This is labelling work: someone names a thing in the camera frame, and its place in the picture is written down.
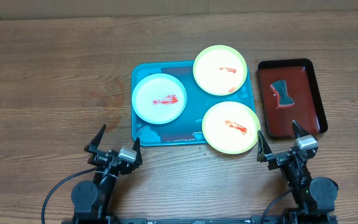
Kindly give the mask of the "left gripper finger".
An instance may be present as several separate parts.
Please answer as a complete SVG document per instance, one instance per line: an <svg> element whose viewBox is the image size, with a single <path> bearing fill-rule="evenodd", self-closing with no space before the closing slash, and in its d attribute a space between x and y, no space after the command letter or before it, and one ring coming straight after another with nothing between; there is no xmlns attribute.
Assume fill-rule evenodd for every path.
<svg viewBox="0 0 358 224"><path fill-rule="evenodd" d="M131 162L134 165L142 165L142 154L140 151L140 138L137 138L132 147Z"/></svg>
<svg viewBox="0 0 358 224"><path fill-rule="evenodd" d="M101 129L98 131L97 135L89 142L90 147L98 148L102 140L103 134L105 132L105 129L106 129L106 125L104 124L102 125Z"/></svg>

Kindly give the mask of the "light blue plate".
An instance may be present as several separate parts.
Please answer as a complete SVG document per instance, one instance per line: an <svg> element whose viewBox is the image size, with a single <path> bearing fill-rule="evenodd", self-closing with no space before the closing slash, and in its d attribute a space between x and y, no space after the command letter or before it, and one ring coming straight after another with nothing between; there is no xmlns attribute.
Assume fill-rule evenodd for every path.
<svg viewBox="0 0 358 224"><path fill-rule="evenodd" d="M151 124L166 124L177 119L186 101L181 81L165 73L143 78L132 92L132 108L136 115Z"/></svg>

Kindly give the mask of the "yellow-green plate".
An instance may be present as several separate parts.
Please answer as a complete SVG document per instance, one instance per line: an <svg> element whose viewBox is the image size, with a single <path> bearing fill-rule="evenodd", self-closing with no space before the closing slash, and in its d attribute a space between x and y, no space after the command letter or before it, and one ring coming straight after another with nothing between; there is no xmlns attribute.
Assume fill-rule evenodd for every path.
<svg viewBox="0 0 358 224"><path fill-rule="evenodd" d="M204 115L202 133L207 143L225 154L241 154L257 143L260 121L248 106L224 101Z"/></svg>
<svg viewBox="0 0 358 224"><path fill-rule="evenodd" d="M193 64L193 76L205 92L230 95L245 83L248 67L243 56L226 45L213 45L202 50Z"/></svg>

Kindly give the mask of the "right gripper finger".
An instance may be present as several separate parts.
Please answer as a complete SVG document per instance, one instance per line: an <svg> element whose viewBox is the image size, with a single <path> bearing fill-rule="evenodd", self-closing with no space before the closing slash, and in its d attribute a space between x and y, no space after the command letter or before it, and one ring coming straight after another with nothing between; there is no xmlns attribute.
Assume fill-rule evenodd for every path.
<svg viewBox="0 0 358 224"><path fill-rule="evenodd" d="M294 136L296 138L301 138L310 135L305 129L303 129L295 120L291 122L293 128Z"/></svg>
<svg viewBox="0 0 358 224"><path fill-rule="evenodd" d="M261 130L257 131L257 139L258 139L257 161L268 162L270 157L273 155L273 153L264 135L262 134Z"/></svg>

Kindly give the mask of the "dark blue sponge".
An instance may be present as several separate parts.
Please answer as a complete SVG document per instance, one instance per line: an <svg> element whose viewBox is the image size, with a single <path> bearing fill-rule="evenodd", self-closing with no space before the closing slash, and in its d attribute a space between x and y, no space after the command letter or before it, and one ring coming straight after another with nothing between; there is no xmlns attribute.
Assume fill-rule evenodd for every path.
<svg viewBox="0 0 358 224"><path fill-rule="evenodd" d="M278 109L289 108L295 104L293 99L288 94L287 83L285 80L277 80L270 84L269 88L275 96Z"/></svg>

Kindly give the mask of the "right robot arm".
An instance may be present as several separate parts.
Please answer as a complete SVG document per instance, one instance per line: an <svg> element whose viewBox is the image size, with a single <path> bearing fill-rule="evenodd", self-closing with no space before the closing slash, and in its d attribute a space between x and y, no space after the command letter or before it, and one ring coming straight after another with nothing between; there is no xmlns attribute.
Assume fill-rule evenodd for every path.
<svg viewBox="0 0 358 224"><path fill-rule="evenodd" d="M251 218L252 223L337 223L329 214L335 209L338 184L326 177L313 178L307 168L309 159L318 150L318 140L296 121L291 122L296 137L287 152L274 154L261 131L257 132L257 161L267 162L268 169L280 169L289 189L273 200L261 216ZM269 210L284 196L292 194L295 208L286 208L282 215L268 216Z"/></svg>

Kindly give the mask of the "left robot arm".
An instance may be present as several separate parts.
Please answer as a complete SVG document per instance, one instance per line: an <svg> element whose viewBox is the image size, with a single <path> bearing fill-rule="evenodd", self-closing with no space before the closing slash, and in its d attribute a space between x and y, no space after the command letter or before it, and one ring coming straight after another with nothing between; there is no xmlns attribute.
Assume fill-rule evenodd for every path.
<svg viewBox="0 0 358 224"><path fill-rule="evenodd" d="M142 165L139 138L135 140L132 149L120 149L118 152L99 150L105 129L102 126L84 148L84 151L91 154L88 163L95 166L96 170L92 180L79 182L71 192L74 204L72 223L114 223L108 207L118 177L130 174Z"/></svg>

